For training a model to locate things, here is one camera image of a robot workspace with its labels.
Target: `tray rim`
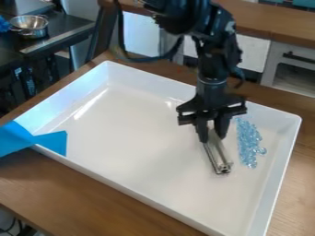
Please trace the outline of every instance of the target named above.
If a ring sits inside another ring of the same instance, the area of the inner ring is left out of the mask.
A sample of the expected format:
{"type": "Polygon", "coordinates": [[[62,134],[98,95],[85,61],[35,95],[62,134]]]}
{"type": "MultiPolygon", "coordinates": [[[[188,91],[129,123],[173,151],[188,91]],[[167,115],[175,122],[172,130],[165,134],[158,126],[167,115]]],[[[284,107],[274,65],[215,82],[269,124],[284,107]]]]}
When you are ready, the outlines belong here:
{"type": "MultiPolygon", "coordinates": [[[[104,64],[106,64],[106,65],[110,64],[110,65],[125,66],[125,67],[129,67],[129,68],[131,68],[131,69],[133,69],[133,70],[137,70],[137,71],[141,71],[141,72],[144,72],[144,73],[148,73],[148,74],[154,75],[154,76],[156,76],[156,77],[161,77],[161,76],[155,75],[155,74],[153,74],[153,73],[149,73],[149,72],[146,72],[146,71],[142,71],[142,70],[133,68],[133,67],[128,66],[128,65],[118,64],[118,63],[115,63],[115,62],[113,62],[113,61],[105,61],[105,62],[103,62],[103,63],[97,65],[97,66],[94,67],[93,69],[97,68],[97,67],[100,66],[100,65],[104,65],[104,64]]],[[[165,78],[165,79],[167,79],[167,80],[170,80],[170,81],[173,82],[173,83],[180,83],[180,84],[182,84],[182,85],[184,85],[184,86],[193,87],[193,88],[194,88],[194,86],[192,86],[192,85],[189,85],[189,84],[186,84],[186,83],[183,83],[183,82],[180,82],[180,81],[171,79],[171,78],[167,78],[167,77],[163,77],[163,78],[165,78]]],[[[62,91],[64,88],[71,86],[71,84],[72,84],[73,82],[71,82],[71,83],[68,84],[67,86],[61,88],[60,90],[56,91],[55,93],[53,93],[53,95],[56,94],[56,93],[58,93],[58,92],[60,92],[60,91],[62,91]]],[[[299,132],[299,127],[300,127],[301,122],[302,122],[301,117],[298,116],[298,115],[296,115],[296,114],[289,113],[289,112],[284,112],[284,111],[277,110],[277,109],[274,109],[274,108],[271,108],[271,107],[266,107],[266,108],[272,109],[272,110],[275,110],[275,111],[278,111],[278,112],[283,112],[283,113],[286,113],[286,114],[290,115],[290,116],[292,117],[292,119],[295,119],[295,125],[296,125],[297,129],[296,129],[296,132],[295,132],[295,134],[294,134],[294,136],[293,136],[293,145],[291,146],[291,148],[290,148],[290,150],[289,150],[289,152],[288,152],[288,155],[287,155],[288,157],[285,159],[285,163],[283,163],[284,165],[283,165],[282,170],[279,171],[279,170],[277,169],[277,170],[275,171],[275,170],[274,170],[274,164],[273,164],[273,166],[272,166],[271,169],[270,169],[270,172],[269,172],[269,174],[268,174],[268,178],[267,178],[267,180],[266,180],[265,186],[263,187],[263,190],[262,190],[262,196],[261,196],[260,204],[259,204],[258,208],[256,209],[256,213],[255,213],[255,215],[253,216],[253,221],[252,221],[252,223],[250,224],[250,228],[249,228],[248,233],[247,233],[246,235],[255,235],[255,236],[262,235],[262,236],[263,236],[263,235],[265,235],[265,233],[266,233],[267,230],[268,230],[268,226],[269,226],[269,223],[270,223],[270,221],[271,221],[271,217],[272,217],[273,212],[274,212],[274,207],[275,207],[275,204],[276,204],[276,200],[277,200],[278,195],[279,195],[279,193],[280,193],[281,186],[282,186],[282,183],[283,183],[285,174],[286,174],[287,165],[288,165],[288,162],[289,162],[289,160],[290,160],[290,158],[291,158],[292,151],[293,151],[293,148],[294,148],[295,143],[296,143],[296,140],[297,140],[297,136],[298,136],[298,132],[299,132]],[[272,182],[270,183],[270,181],[271,181],[271,175],[274,174],[274,173],[275,173],[275,175],[276,175],[275,178],[277,179],[277,181],[275,181],[275,180],[273,179],[272,182]],[[266,221],[266,223],[263,223],[263,224],[262,224],[262,223],[257,219],[257,213],[258,213],[258,212],[261,212],[261,211],[262,211],[262,212],[265,211],[265,210],[263,210],[263,206],[262,206],[261,202],[263,201],[263,196],[265,195],[265,192],[266,192],[266,189],[267,189],[267,185],[269,185],[269,184],[272,184],[273,186],[276,185],[276,191],[274,192],[274,197],[273,197],[274,200],[273,200],[273,203],[272,203],[272,205],[271,205],[271,207],[270,207],[270,209],[269,209],[269,213],[265,213],[265,214],[269,215],[269,216],[267,217],[267,221],[266,221]],[[260,232],[259,232],[260,234],[253,234],[255,231],[257,231],[257,228],[255,229],[255,228],[253,227],[253,225],[261,225],[261,228],[263,228],[263,229],[260,230],[260,232]]],[[[40,145],[35,145],[35,146],[33,147],[33,149],[35,149],[36,151],[39,151],[41,154],[43,154],[43,155],[45,155],[45,156],[48,156],[49,158],[55,159],[55,160],[57,160],[58,162],[63,163],[64,165],[66,165],[66,166],[68,166],[68,167],[70,167],[70,168],[72,168],[72,169],[74,169],[74,170],[76,170],[76,171],[80,171],[80,172],[82,172],[83,174],[86,174],[87,176],[89,176],[89,177],[91,177],[91,178],[93,178],[93,179],[95,179],[95,180],[97,180],[97,181],[99,181],[99,182],[105,183],[105,184],[107,184],[108,186],[110,186],[110,187],[112,187],[112,188],[114,188],[114,189],[116,189],[116,190],[122,192],[123,194],[129,195],[129,196],[133,197],[134,199],[136,199],[136,200],[138,200],[138,201],[140,201],[140,202],[143,202],[144,204],[146,204],[146,205],[148,205],[148,206],[150,206],[150,207],[153,207],[154,209],[159,210],[159,211],[161,211],[161,212],[163,212],[163,213],[165,213],[165,214],[167,214],[167,215],[169,215],[169,216],[171,216],[171,217],[173,217],[173,218],[175,218],[175,219],[177,219],[177,220],[180,220],[181,222],[183,222],[183,223],[185,223],[185,224],[187,224],[187,225],[189,225],[189,226],[191,226],[191,227],[193,227],[193,228],[196,228],[196,229],[198,229],[198,230],[200,230],[200,231],[202,231],[202,232],[204,232],[204,233],[214,233],[215,235],[224,235],[224,234],[223,234],[222,232],[220,232],[219,230],[213,230],[213,232],[209,232],[210,230],[212,230],[212,229],[210,229],[209,227],[207,227],[207,226],[205,226],[205,225],[203,225],[203,224],[201,224],[201,223],[198,223],[198,222],[196,222],[196,221],[192,221],[191,219],[189,219],[189,218],[183,216],[182,214],[177,213],[177,212],[175,212],[175,211],[173,211],[173,210],[167,208],[166,206],[162,206],[161,204],[159,204],[159,203],[157,203],[157,202],[155,202],[155,201],[153,201],[153,200],[151,200],[151,199],[149,199],[149,198],[146,198],[145,196],[140,195],[140,194],[136,193],[135,191],[132,191],[132,193],[131,193],[130,191],[127,191],[127,189],[128,189],[127,187],[125,187],[125,186],[123,186],[123,185],[121,185],[121,184],[115,183],[115,182],[111,181],[110,179],[107,179],[107,178],[105,178],[105,177],[103,177],[103,176],[101,176],[101,175],[98,175],[98,174],[96,174],[95,172],[90,171],[89,169],[87,169],[87,168],[85,168],[85,167],[79,165],[78,163],[75,163],[74,161],[70,161],[69,159],[65,159],[63,156],[61,156],[61,155],[59,155],[59,154],[57,154],[57,153],[54,153],[53,151],[50,151],[49,149],[47,149],[47,148],[45,148],[45,147],[42,147],[42,146],[40,146],[40,145]]]]}

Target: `silver object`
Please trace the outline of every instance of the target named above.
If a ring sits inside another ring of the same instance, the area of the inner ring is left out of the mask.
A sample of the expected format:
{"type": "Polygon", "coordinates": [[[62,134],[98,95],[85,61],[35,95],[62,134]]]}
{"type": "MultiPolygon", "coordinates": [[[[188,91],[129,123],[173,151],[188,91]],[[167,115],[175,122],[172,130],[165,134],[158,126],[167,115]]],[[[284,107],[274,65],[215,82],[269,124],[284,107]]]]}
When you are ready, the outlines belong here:
{"type": "Polygon", "coordinates": [[[11,18],[11,30],[24,39],[39,39],[47,35],[48,19],[46,16],[18,16],[11,18]]]}
{"type": "Polygon", "coordinates": [[[230,173],[233,161],[229,158],[221,139],[213,129],[209,132],[209,140],[204,144],[204,149],[215,169],[216,174],[230,173]]]}

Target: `wooden table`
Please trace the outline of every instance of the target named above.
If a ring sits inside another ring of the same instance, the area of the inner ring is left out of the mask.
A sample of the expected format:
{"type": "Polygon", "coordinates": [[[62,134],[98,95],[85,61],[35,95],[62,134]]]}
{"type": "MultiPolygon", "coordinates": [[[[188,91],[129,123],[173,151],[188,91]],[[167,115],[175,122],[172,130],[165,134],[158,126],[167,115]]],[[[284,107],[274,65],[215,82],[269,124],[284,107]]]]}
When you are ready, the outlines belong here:
{"type": "MultiPolygon", "coordinates": [[[[12,111],[0,120],[0,124],[16,118],[105,60],[122,63],[104,53],[12,111]]],[[[122,64],[192,85],[196,82],[190,69],[166,61],[122,64]]],[[[315,100],[252,83],[246,83],[239,93],[251,101],[296,113],[303,118],[267,235],[314,235],[315,100]]],[[[0,159],[0,189],[2,207],[36,229],[52,235],[203,235],[30,149],[0,159]]]]}
{"type": "MultiPolygon", "coordinates": [[[[285,7],[245,2],[243,0],[214,0],[236,19],[241,34],[315,48],[315,13],[285,7]]],[[[134,0],[120,0],[125,11],[150,16],[134,0]]]]}

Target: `black countertop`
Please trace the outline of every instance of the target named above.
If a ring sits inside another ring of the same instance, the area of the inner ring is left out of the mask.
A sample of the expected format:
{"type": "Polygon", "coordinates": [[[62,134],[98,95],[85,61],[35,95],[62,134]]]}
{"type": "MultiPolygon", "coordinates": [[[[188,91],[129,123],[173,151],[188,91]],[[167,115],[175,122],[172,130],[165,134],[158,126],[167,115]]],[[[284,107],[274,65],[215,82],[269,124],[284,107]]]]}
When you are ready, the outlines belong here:
{"type": "Polygon", "coordinates": [[[54,8],[54,4],[41,0],[0,0],[0,15],[39,15],[54,8]]]}
{"type": "Polygon", "coordinates": [[[8,32],[0,34],[0,48],[5,48],[15,53],[38,53],[43,50],[49,50],[50,47],[56,44],[64,44],[72,37],[85,33],[91,33],[94,27],[94,22],[72,17],[60,12],[50,11],[46,14],[49,20],[48,36],[37,40],[24,40],[16,32],[8,32]]]}

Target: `white tray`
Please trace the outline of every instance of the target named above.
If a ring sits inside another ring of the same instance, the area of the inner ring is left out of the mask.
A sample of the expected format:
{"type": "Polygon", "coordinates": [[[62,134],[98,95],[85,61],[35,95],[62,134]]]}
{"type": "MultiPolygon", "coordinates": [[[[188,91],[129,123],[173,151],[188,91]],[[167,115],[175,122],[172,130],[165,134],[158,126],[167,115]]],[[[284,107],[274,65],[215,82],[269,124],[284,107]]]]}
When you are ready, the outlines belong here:
{"type": "Polygon", "coordinates": [[[105,62],[16,121],[33,135],[66,130],[66,158],[35,149],[200,231],[264,235],[301,119],[248,102],[268,154],[255,170],[242,166],[232,124],[224,143],[234,170],[217,176],[194,128],[177,125],[175,108],[194,90],[105,62]]]}

